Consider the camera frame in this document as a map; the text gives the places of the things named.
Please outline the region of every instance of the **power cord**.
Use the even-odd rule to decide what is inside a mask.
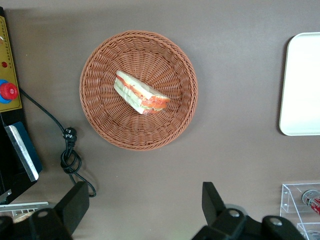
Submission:
[[[89,194],[89,197],[94,198],[97,195],[95,187],[78,173],[82,165],[82,160],[80,156],[77,154],[77,152],[74,150],[77,141],[77,131],[73,127],[64,128],[62,124],[50,112],[48,112],[43,106],[41,106],[37,101],[30,97],[20,87],[19,91],[33,104],[40,108],[45,114],[47,114],[59,126],[59,128],[62,131],[62,136],[65,140],[65,150],[60,156],[60,165],[63,171],[69,175],[73,184],[76,184],[74,176],[77,176],[79,179],[86,182],[88,186],[92,189],[92,193]]]

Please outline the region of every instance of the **clear acrylic box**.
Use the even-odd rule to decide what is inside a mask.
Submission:
[[[307,240],[320,240],[320,215],[302,201],[307,190],[320,191],[320,183],[283,184],[280,216],[290,220]]]

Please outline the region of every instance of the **soda can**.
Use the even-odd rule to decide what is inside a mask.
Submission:
[[[302,194],[302,201],[313,211],[320,215],[320,192],[317,190],[308,190]]]

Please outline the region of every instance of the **brown woven basket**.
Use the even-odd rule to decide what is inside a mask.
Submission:
[[[114,89],[117,70],[170,97],[165,112],[137,113]],[[146,151],[176,139],[194,116],[198,84],[183,51],[166,37],[126,31],[105,40],[88,58],[80,79],[83,111],[95,131],[124,149]]]

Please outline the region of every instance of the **white plastic tray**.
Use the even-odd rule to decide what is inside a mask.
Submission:
[[[288,44],[279,126],[288,136],[320,135],[320,32]]]

